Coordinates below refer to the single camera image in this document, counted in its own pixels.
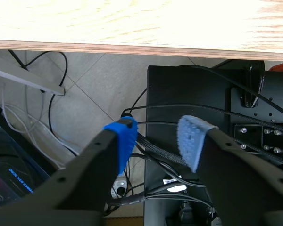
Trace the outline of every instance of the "wooden table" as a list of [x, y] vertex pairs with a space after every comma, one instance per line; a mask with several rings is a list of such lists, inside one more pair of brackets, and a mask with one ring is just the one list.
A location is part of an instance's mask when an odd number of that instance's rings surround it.
[[0, 0], [0, 49], [283, 60], [283, 0]]

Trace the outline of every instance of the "light blue gripper pad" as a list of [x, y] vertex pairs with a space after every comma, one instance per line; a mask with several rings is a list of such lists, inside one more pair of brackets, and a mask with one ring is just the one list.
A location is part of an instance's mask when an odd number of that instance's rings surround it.
[[214, 128], [218, 129], [217, 126], [190, 115], [183, 116], [178, 122], [178, 148], [181, 156], [194, 173], [199, 164], [206, 133]]

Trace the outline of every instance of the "bolt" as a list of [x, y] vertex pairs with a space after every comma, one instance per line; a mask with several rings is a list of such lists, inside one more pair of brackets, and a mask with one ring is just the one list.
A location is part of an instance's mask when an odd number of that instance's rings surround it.
[[274, 130], [274, 134], [275, 134], [276, 136], [279, 136], [279, 135], [281, 135], [281, 134], [282, 134], [282, 132], [281, 132], [281, 131], [279, 131], [279, 130], [277, 130], [277, 129], [275, 129], [275, 130]]
[[241, 133], [246, 133], [247, 129], [245, 127], [243, 127], [240, 131], [241, 131]]
[[264, 129], [265, 134], [270, 134], [270, 132], [271, 132], [270, 129]]
[[278, 148], [278, 147], [275, 147], [275, 148], [274, 148], [274, 153], [279, 154], [279, 153], [281, 153], [281, 152], [282, 152], [282, 151], [281, 151], [280, 148]]
[[269, 149], [270, 149], [269, 146], [267, 146], [267, 145], [264, 145], [264, 146], [263, 146], [263, 150], [268, 151]]

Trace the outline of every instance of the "tiled floor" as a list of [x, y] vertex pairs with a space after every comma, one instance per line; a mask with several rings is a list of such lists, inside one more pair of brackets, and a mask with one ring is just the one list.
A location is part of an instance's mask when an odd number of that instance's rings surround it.
[[[29, 62], [40, 52], [15, 51], [23, 62]], [[187, 58], [174, 56], [142, 56], [115, 54], [66, 53], [68, 71], [64, 82], [66, 94], [55, 97], [52, 105], [52, 127], [56, 134], [77, 152], [101, 131], [102, 127], [118, 120], [121, 112], [134, 103], [136, 98], [146, 88], [147, 68], [149, 65], [186, 65], [197, 64], [212, 67], [222, 59]], [[17, 65], [17, 62], [7, 50], [0, 50], [0, 57]], [[281, 62], [266, 62], [268, 70], [272, 65]], [[60, 83], [65, 70], [65, 61], [59, 53], [48, 53], [29, 66], [29, 70], [38, 76], [56, 84]], [[24, 109], [24, 86], [0, 77], [6, 83], [5, 102]], [[48, 124], [48, 105], [51, 94], [44, 96], [42, 122]], [[146, 103], [145, 96], [138, 105]], [[38, 117], [41, 109], [40, 91], [28, 88], [29, 113]], [[10, 121], [15, 127], [19, 123], [10, 115]], [[145, 119], [145, 111], [133, 112], [138, 121]], [[38, 125], [33, 133], [40, 148], [51, 157], [61, 162], [73, 158], [67, 149], [62, 147], [47, 131]], [[132, 184], [143, 182], [144, 160], [131, 160]], [[140, 216], [143, 205], [125, 206], [119, 208], [112, 216]]]

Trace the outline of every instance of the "white label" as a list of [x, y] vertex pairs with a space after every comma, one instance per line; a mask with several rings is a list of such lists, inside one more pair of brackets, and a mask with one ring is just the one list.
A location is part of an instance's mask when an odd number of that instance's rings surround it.
[[[176, 180], [176, 179], [170, 179], [170, 180], [165, 180], [165, 179], [163, 179], [162, 181], [164, 182], [164, 185], [166, 185], [166, 184], [175, 182], [175, 181], [177, 181], [177, 180]], [[168, 188], [167, 190], [168, 190], [169, 192], [180, 192], [180, 191], [183, 191], [183, 190], [185, 190], [185, 189], [187, 189], [187, 186], [186, 186], [186, 185], [178, 185], [178, 186], [175, 186], [175, 187]]]

